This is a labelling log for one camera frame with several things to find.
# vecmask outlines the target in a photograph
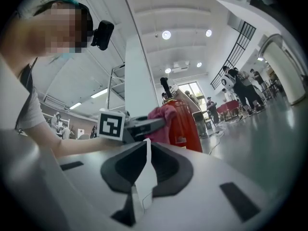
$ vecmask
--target red table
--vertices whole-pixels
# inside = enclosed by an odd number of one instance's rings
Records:
[[[236,100],[232,100],[232,101],[229,101],[229,102],[226,102],[224,103],[223,105],[219,106],[217,108],[217,112],[219,114],[221,113],[224,113],[224,112],[227,112],[229,111],[230,115],[231,115],[231,110],[234,110],[236,108],[238,108],[240,105],[239,105],[239,102],[237,102]]]

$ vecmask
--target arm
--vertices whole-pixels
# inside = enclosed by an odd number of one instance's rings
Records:
[[[91,140],[62,140],[51,131],[47,122],[41,122],[32,128],[25,129],[25,133],[38,146],[51,148],[55,157],[108,150],[123,144],[121,141],[100,137]]]

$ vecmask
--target face mask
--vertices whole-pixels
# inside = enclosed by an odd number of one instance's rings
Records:
[[[69,52],[62,53],[61,57],[67,60],[73,58],[74,55],[75,55],[75,48],[69,48]]]

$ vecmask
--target fluorescent light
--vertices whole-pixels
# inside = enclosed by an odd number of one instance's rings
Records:
[[[75,109],[75,108],[78,107],[79,105],[81,105],[81,103],[76,103],[75,105],[73,105],[73,106],[70,107],[69,109],[70,109],[70,110]]]
[[[162,37],[163,39],[169,39],[171,37],[171,33],[169,31],[164,31]]]
[[[108,91],[108,88],[106,88],[105,90],[102,90],[102,91],[92,95],[91,98],[97,98],[98,96],[101,96],[101,95],[107,93],[107,91]]]
[[[211,36],[211,35],[212,35],[212,30],[207,30],[207,31],[205,32],[205,35],[206,35],[207,37]]]

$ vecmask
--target metal frame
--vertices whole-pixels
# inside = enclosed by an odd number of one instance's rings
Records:
[[[227,66],[229,68],[234,68],[237,64],[238,60],[241,58],[242,54],[246,50],[246,47],[248,43],[250,42],[252,36],[255,33],[256,28],[252,25],[248,24],[247,22],[243,23],[242,29],[240,31],[240,34],[235,42],[235,45],[233,46],[227,60],[223,64],[223,66]],[[211,82],[211,86],[216,89],[220,85],[221,77],[224,76],[223,73],[223,66],[219,70],[218,74],[215,76],[215,78]]]

